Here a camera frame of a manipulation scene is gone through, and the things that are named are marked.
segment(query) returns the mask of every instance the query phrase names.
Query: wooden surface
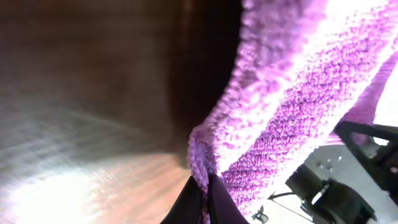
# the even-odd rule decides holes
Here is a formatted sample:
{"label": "wooden surface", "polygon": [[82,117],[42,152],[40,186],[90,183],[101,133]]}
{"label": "wooden surface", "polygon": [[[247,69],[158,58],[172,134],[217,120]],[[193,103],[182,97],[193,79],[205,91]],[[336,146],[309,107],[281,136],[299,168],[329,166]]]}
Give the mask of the wooden surface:
{"label": "wooden surface", "polygon": [[159,223],[239,1],[0,0],[0,222]]}

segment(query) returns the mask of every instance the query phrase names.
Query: black plastic part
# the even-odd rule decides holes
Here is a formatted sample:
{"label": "black plastic part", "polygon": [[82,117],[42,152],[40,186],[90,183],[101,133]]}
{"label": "black plastic part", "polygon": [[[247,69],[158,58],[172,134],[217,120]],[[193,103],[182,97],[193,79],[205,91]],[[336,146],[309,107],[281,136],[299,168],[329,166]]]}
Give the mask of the black plastic part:
{"label": "black plastic part", "polygon": [[312,172],[305,164],[299,166],[297,170],[287,179],[286,185],[301,200],[309,200],[322,190],[323,184],[321,179]]}
{"label": "black plastic part", "polygon": [[197,224],[201,210],[201,190],[191,176],[172,209],[160,224]]}
{"label": "black plastic part", "polygon": [[217,175],[209,175],[208,198],[211,224],[249,224]]}
{"label": "black plastic part", "polygon": [[[342,122],[335,128],[335,133],[346,144],[349,151],[365,168],[382,190],[388,191],[391,199],[398,205],[398,175],[391,172],[398,163],[398,129],[388,126],[369,126],[352,122]],[[389,141],[387,146],[381,146],[374,159],[368,159],[359,146],[353,141],[352,134],[359,133]]]}
{"label": "black plastic part", "polygon": [[331,215],[335,224],[366,224],[376,220],[374,210],[352,188],[330,180],[327,190],[315,202],[314,207]]}

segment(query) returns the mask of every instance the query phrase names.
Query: fabric texture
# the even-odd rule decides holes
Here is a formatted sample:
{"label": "fabric texture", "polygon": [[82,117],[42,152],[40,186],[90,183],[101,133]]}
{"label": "fabric texture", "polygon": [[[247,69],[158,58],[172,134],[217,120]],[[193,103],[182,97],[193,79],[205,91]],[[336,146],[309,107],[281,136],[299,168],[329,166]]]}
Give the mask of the fabric texture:
{"label": "fabric texture", "polygon": [[204,193],[217,174],[251,215],[333,142],[341,119],[372,123],[398,59],[398,3],[243,0],[243,8],[232,78],[193,130],[188,160]]}

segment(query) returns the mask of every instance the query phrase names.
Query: purple towel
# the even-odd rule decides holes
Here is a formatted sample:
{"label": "purple towel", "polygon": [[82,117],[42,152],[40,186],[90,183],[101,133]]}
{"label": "purple towel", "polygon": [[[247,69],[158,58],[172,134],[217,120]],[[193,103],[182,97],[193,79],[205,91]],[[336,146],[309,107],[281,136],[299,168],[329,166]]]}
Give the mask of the purple towel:
{"label": "purple towel", "polygon": [[397,0],[243,0],[223,96],[190,137],[204,192],[221,177],[251,215],[343,119],[372,123],[398,54]]}

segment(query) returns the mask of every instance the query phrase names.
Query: screw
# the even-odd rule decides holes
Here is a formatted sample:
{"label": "screw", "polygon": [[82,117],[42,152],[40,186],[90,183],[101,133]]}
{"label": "screw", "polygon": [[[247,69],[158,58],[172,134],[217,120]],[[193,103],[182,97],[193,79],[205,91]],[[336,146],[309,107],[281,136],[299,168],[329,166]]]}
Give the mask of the screw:
{"label": "screw", "polygon": [[321,162],[317,162],[317,167],[323,169],[323,164]]}
{"label": "screw", "polygon": [[332,166],[328,166],[326,169],[327,169],[329,172],[333,172],[333,167],[332,167]]}

